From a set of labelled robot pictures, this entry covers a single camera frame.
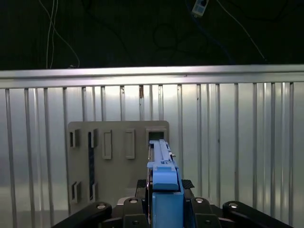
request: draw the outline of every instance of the metal bar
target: metal bar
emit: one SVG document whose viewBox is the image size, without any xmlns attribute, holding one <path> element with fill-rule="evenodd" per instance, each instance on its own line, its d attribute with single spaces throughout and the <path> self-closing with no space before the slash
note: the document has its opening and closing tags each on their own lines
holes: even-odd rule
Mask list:
<svg viewBox="0 0 304 228">
<path fill-rule="evenodd" d="M 289 73 L 303 72 L 304 65 L 248 65 L 248 66 L 166 66 L 166 67 L 123 67 L 99 69 L 56 69 L 2 71 L 0 79 L 82 77 L 82 76 L 133 76 L 172 74 L 236 74 L 236 73 Z"/>
<path fill-rule="evenodd" d="M 198 132 L 198 195 L 202 195 L 202 150 L 201 150 L 201 88 L 200 85 L 197 85 L 196 88 L 197 96 L 197 132 Z"/>
<path fill-rule="evenodd" d="M 264 204 L 264 84 L 256 85 L 256 209 L 265 210 Z"/>
<path fill-rule="evenodd" d="M 289 185 L 288 185 L 288 202 L 289 215 L 288 221 L 292 226 L 294 221 L 294 84 L 290 84 L 289 88 Z"/>
<path fill-rule="evenodd" d="M 178 132 L 179 132 L 179 168 L 180 168 L 180 175 L 183 178 L 184 175 L 184 143 L 183 143 L 183 126 L 182 126 L 182 88 L 181 85 L 177 86 L 177 109 L 178 109 Z"/>
<path fill-rule="evenodd" d="M 289 215 L 289 154 L 290 154 L 290 84 L 282 83 L 282 159 L 281 159 L 281 216 L 288 223 Z"/>
<path fill-rule="evenodd" d="M 10 177 L 10 196 L 11 196 L 11 212 L 12 212 L 12 227 L 17 228 L 17 204 L 16 204 L 16 187 L 15 187 L 15 172 L 14 172 L 14 157 L 13 157 L 13 141 L 11 129 L 11 112 L 10 112 L 10 91 L 5 90 L 5 106 L 6 106 L 6 122 L 7 122 L 7 149 L 9 154 L 9 177 Z"/>
<path fill-rule="evenodd" d="M 239 181 L 240 181 L 240 152 L 239 152 L 239 85 L 235 84 L 235 96 L 234 96 L 234 103 L 235 103 L 235 177 L 234 177 L 234 194 L 235 200 L 239 201 Z"/>
<path fill-rule="evenodd" d="M 30 107 L 29 107 L 29 90 L 25 89 L 24 91 L 24 103 L 25 103 L 25 118 L 26 118 L 26 138 L 27 138 L 27 150 L 28 150 L 28 181 L 29 181 L 29 199 L 30 199 L 30 208 L 31 208 L 31 222 L 32 227 L 36 227 L 35 223 L 35 194 L 34 194 L 34 180 L 33 180 L 33 164 L 32 164 L 32 145 L 31 145 L 31 133 L 30 133 Z"/>
<path fill-rule="evenodd" d="M 41 88 L 41 87 L 77 87 L 77 86 L 117 86 L 117 85 L 153 85 L 153 84 L 204 84 L 204 83 L 267 83 L 267 82 L 304 82 L 304 73 L 242 73 L 214 75 L 149 75 L 144 76 L 81 76 L 77 78 L 2 78 L 0 88 Z"/>
<path fill-rule="evenodd" d="M 67 132 L 67 125 L 68 125 L 68 122 L 67 122 L 67 89 L 66 88 L 64 88 L 63 89 L 63 94 L 62 94 L 62 96 L 63 96 L 63 117 L 64 117 L 64 127 L 65 127 L 65 129 L 64 129 L 64 131 L 65 131 L 65 153 L 66 153 L 66 186 L 67 186 L 67 198 L 69 199 L 70 198 L 70 192 L 69 192 L 69 190 L 68 190 L 68 187 L 70 186 L 69 185 L 69 178 L 68 178 L 68 155 L 67 155 L 67 152 L 68 152 L 68 146 L 67 146 L 67 139 L 68 139 L 68 132 Z M 68 214 L 70 214 L 71 213 L 71 205 L 70 205 L 70 203 L 68 203 Z"/>
<path fill-rule="evenodd" d="M 49 215 L 50 225 L 54 225 L 54 201 L 53 201 L 53 187 L 52 187 L 52 172 L 51 172 L 51 149 L 50 149 L 50 132 L 49 132 L 49 104 L 48 104 L 48 89 L 44 89 L 44 120 L 45 120 L 45 134 L 46 134 L 46 156 L 47 156 L 47 181 L 48 181 L 48 195 L 49 195 Z"/>
<path fill-rule="evenodd" d="M 221 131 L 221 126 L 220 126 L 220 88 L 219 84 L 215 84 L 215 112 L 216 112 L 216 186 L 217 186 L 217 206 L 220 207 L 220 202 L 221 202 L 221 167 L 220 167 L 220 159 L 221 159 L 221 144 L 220 144 L 220 131 Z"/>
<path fill-rule="evenodd" d="M 253 208 L 257 209 L 257 84 L 253 84 Z"/>
<path fill-rule="evenodd" d="M 210 199 L 209 85 L 201 85 L 201 196 Z"/>
</svg>

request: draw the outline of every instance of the black wire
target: black wire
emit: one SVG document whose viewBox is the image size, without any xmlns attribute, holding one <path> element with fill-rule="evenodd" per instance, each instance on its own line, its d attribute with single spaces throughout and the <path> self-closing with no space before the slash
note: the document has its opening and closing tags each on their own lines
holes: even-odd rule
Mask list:
<svg viewBox="0 0 304 228">
<path fill-rule="evenodd" d="M 123 48 L 124 48 L 124 50 L 125 50 L 125 52 L 126 52 L 128 58 L 129 58 L 130 62 L 131 62 L 132 64 L 134 64 L 135 61 L 134 61 L 134 59 L 132 58 L 130 52 L 128 51 L 128 49 L 127 49 L 126 45 L 124 44 L 124 41 L 123 41 L 123 39 L 120 37 L 120 35 L 111 27 L 111 25 L 109 25 L 109 24 L 107 24 L 106 22 L 100 20 L 99 18 L 97 18 L 95 15 L 93 15 L 93 14 L 89 11 L 89 9 L 91 8 L 91 5 L 92 5 L 92 0 L 89 0 L 87 4 L 85 4 L 84 0 L 81 0 L 81 3 L 82 3 L 82 6 L 83 6 L 85 12 L 87 13 L 87 15 L 89 15 L 89 16 L 91 17 L 91 19 L 92 19 L 93 21 L 95 21 L 98 25 L 107 28 L 110 32 L 112 32 L 112 33 L 118 38 L 118 40 L 119 40 L 120 43 L 122 44 L 122 46 L 123 46 Z"/>
<path fill-rule="evenodd" d="M 295 8 L 293 8 L 292 10 L 290 10 L 288 13 L 283 14 L 283 12 L 285 11 L 285 9 L 288 6 L 288 0 L 285 1 L 284 5 L 281 7 L 280 11 L 278 12 L 277 16 L 275 16 L 273 19 L 269 19 L 269 18 L 261 18 L 261 17 L 251 17 L 248 16 L 245 11 L 236 3 L 234 3 L 231 0 L 226 0 L 226 2 L 229 2 L 231 5 L 235 6 L 236 8 L 238 8 L 243 14 L 244 17 L 249 19 L 249 20 L 256 20 L 256 21 L 263 21 L 263 22 L 272 22 L 272 23 L 277 23 L 280 22 L 281 20 L 283 20 L 286 16 L 288 16 L 291 12 L 295 11 L 296 9 L 298 9 L 299 7 L 303 6 L 303 4 L 299 3 L 295 6 Z"/>
<path fill-rule="evenodd" d="M 161 45 L 157 41 L 156 34 L 163 27 L 167 28 L 166 29 L 167 31 L 171 31 L 172 32 L 172 34 L 173 34 L 172 45 Z M 191 36 L 196 35 L 196 34 L 199 34 L 200 36 L 202 36 L 202 34 L 199 33 L 199 32 L 190 32 L 190 33 L 184 34 L 182 38 L 178 39 L 177 31 L 175 30 L 175 28 L 172 25 L 166 24 L 166 23 L 162 23 L 162 24 L 157 25 L 155 27 L 154 31 L 153 31 L 153 34 L 152 34 L 153 43 L 157 47 L 157 49 L 155 50 L 155 52 L 154 52 L 154 54 L 152 56 L 152 60 L 154 60 L 155 54 L 158 51 L 161 51 L 161 50 L 163 50 L 163 51 L 165 51 L 165 50 L 171 50 L 172 51 L 172 53 L 171 53 L 171 55 L 169 57 L 170 61 L 172 60 L 172 58 L 175 56 L 175 54 L 177 52 L 183 53 L 183 54 L 185 54 L 187 56 L 195 57 L 197 59 L 205 59 L 204 57 L 202 57 L 202 52 L 191 52 L 191 51 L 185 51 L 185 50 L 179 49 L 179 44 L 181 44 L 182 42 L 186 41 Z M 206 51 L 209 43 L 208 43 L 208 40 L 207 40 L 207 38 L 205 36 L 204 36 L 204 38 L 206 40 L 206 43 L 205 43 L 205 51 Z"/>
</svg>

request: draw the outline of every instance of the bolt head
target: bolt head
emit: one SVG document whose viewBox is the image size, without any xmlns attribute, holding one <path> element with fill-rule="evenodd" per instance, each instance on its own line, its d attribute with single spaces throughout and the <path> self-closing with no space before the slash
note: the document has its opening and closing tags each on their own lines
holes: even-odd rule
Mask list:
<svg viewBox="0 0 304 228">
<path fill-rule="evenodd" d="M 137 199 L 130 199 L 130 203 L 137 203 Z"/>
<path fill-rule="evenodd" d="M 230 203 L 229 206 L 233 209 L 236 209 L 238 207 L 236 203 Z"/>
<path fill-rule="evenodd" d="M 105 204 L 99 204 L 98 206 L 97 206 L 97 209 L 104 209 L 105 208 Z"/>
<path fill-rule="evenodd" d="M 202 198 L 196 198 L 195 201 L 197 201 L 198 203 L 202 203 L 204 200 Z"/>
</svg>

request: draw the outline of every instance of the rectangular hole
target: rectangular hole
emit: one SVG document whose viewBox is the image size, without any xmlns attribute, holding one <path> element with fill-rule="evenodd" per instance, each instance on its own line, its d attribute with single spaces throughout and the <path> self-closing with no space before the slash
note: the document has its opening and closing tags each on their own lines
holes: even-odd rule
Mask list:
<svg viewBox="0 0 304 228">
<path fill-rule="evenodd" d="M 77 184 L 77 182 L 74 182 L 73 184 L 72 184 L 72 200 L 74 200 L 75 199 L 75 185 Z"/>
<path fill-rule="evenodd" d="M 70 132 L 70 147 L 73 147 L 73 132 Z"/>
<path fill-rule="evenodd" d="M 88 134 L 88 156 L 89 156 L 89 197 L 93 199 L 93 185 L 95 182 L 94 148 L 92 145 L 92 134 Z"/>
<path fill-rule="evenodd" d="M 149 132 L 149 141 L 160 139 L 164 139 L 164 132 Z"/>
</svg>

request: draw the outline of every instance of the corrugated metal wall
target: corrugated metal wall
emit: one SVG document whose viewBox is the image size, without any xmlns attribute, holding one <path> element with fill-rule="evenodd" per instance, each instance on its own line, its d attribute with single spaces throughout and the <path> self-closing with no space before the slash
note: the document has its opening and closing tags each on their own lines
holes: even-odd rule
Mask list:
<svg viewBox="0 0 304 228">
<path fill-rule="evenodd" d="M 197 196 L 302 227 L 304 83 L 0 89 L 0 226 L 68 216 L 70 121 L 166 120 Z"/>
</svg>

